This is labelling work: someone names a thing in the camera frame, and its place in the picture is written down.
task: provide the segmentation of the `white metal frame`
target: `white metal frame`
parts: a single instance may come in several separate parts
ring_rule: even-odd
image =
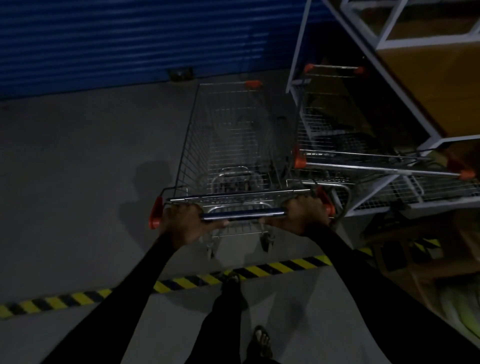
[[[397,96],[403,101],[403,103],[407,106],[407,108],[410,110],[410,112],[413,114],[413,116],[417,119],[417,121],[420,123],[420,125],[425,129],[425,131],[429,134],[429,138],[418,147],[418,150],[422,151],[421,155],[427,155],[430,152],[430,149],[435,149],[439,146],[441,146],[443,143],[447,142],[455,142],[455,141],[460,141],[460,140],[471,140],[471,139],[480,139],[480,134],[478,135],[466,135],[466,136],[459,136],[459,137],[449,137],[449,138],[444,138],[440,135],[440,133],[437,131],[437,129],[429,122],[429,120],[425,117],[425,115],[420,111],[420,109],[416,106],[416,104],[410,99],[410,97],[406,94],[405,90],[396,82],[396,80],[391,76],[389,71],[382,65],[382,63],[378,60],[376,54],[372,49],[366,44],[370,43],[371,39],[369,40],[368,37],[365,37],[362,39],[360,36],[358,36],[357,32],[352,28],[352,25],[355,26],[355,22],[352,22],[351,19],[347,16],[347,14],[343,13],[340,14],[330,3],[329,0],[322,0],[324,5],[331,11],[331,13],[334,15],[336,20],[342,25],[342,27],[345,29],[345,31],[350,35],[350,37],[355,41],[355,43],[358,45],[358,47],[361,49],[363,54],[368,58],[370,63],[376,68],[378,73],[385,79],[385,81],[390,85],[390,87],[395,91]],[[396,11],[398,12],[398,15],[400,14],[401,10],[405,7],[405,4],[408,0],[383,0],[383,1],[356,1],[357,6],[365,6],[368,4],[365,3],[385,3],[389,4],[389,6],[392,5],[397,5],[396,6]],[[432,1],[432,0],[410,0],[411,2],[415,3],[424,3],[426,1]],[[292,97],[295,101],[295,104],[298,103],[299,98],[298,95],[296,95],[295,88],[291,87],[294,84],[299,84],[301,83],[300,80],[294,80],[294,75],[295,71],[297,70],[297,61],[298,61],[298,55],[300,52],[301,48],[301,43],[303,39],[303,34],[305,32],[305,27],[307,24],[308,20],[308,14],[310,11],[310,6],[311,6],[312,0],[306,0],[305,3],[305,9],[303,12],[303,18],[302,22],[300,24],[300,31],[299,31],[299,36],[297,38],[297,44],[295,46],[295,52],[292,60],[292,65],[290,67],[290,74],[288,77],[288,83],[287,83],[287,88],[286,88],[286,93],[290,92],[292,94]],[[396,20],[398,18],[398,15],[391,16],[390,18],[392,20]],[[475,29],[473,30],[480,30],[480,20],[477,22],[477,24],[474,27]],[[388,34],[385,32],[382,32],[383,36],[385,38],[388,37]],[[375,181],[371,185],[371,187],[364,192],[362,195],[358,196],[355,198],[352,203],[350,204],[348,208],[348,212],[346,213],[346,216],[354,216],[354,215],[366,215],[366,214],[373,214],[376,212],[382,212],[382,211],[387,211],[387,207],[379,207],[379,208],[373,208],[373,209],[367,209],[367,210],[356,210],[360,205],[362,205],[365,201],[370,199],[372,196],[377,194],[380,190],[385,188],[389,183],[394,181],[396,178],[398,178],[399,175],[387,175],[385,177],[382,177]],[[435,202],[419,202],[417,204],[411,204],[410,206],[412,208],[422,208],[422,207],[433,207],[433,206],[450,206],[450,205],[456,205],[456,204],[464,204],[464,203],[470,203],[470,202],[480,202],[480,197],[471,197],[471,198],[460,198],[454,201],[451,200],[443,200],[443,201],[435,201]]]
[[[374,49],[391,49],[418,46],[432,46],[441,44],[469,43],[480,41],[480,19],[472,29],[465,34],[449,36],[427,36],[405,39],[388,39],[396,21],[407,5],[436,3],[432,0],[382,0],[382,1],[354,1],[342,0],[340,9],[353,26],[362,34]],[[375,34],[370,27],[355,13],[355,10],[368,8],[392,8],[380,35]]]

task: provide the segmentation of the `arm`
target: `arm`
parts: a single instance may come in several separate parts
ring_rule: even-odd
[[[205,223],[197,205],[164,211],[160,237],[123,282],[57,345],[43,363],[120,363],[163,267],[175,251],[227,222]]]
[[[320,200],[300,196],[289,200],[286,209],[285,218],[268,218],[264,222],[308,236],[318,244],[330,258],[370,333],[392,364],[466,363],[480,359],[479,349],[469,340],[357,258],[328,228],[328,217]]]

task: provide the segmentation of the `hand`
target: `hand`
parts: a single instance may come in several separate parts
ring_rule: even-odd
[[[307,226],[313,223],[329,224],[327,211],[319,198],[298,196],[285,202],[287,214],[280,218],[261,218],[262,224],[304,236]]]
[[[168,232],[172,237],[173,249],[194,242],[202,235],[228,225],[228,220],[205,222],[200,219],[202,208],[198,205],[172,205],[163,211],[160,235]]]

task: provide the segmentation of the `black pants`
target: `black pants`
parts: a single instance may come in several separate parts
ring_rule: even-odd
[[[225,287],[202,323],[185,364],[240,364],[240,319],[243,296],[239,286]],[[278,364],[260,355],[247,355],[244,364]]]

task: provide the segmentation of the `black long-sleeved shirt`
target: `black long-sleeved shirt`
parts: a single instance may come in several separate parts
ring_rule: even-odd
[[[480,362],[480,351],[392,281],[359,259],[320,223],[310,239],[330,258],[377,342],[392,364]],[[153,285],[173,255],[170,236],[158,238],[125,280],[78,324],[43,363],[120,363]]]

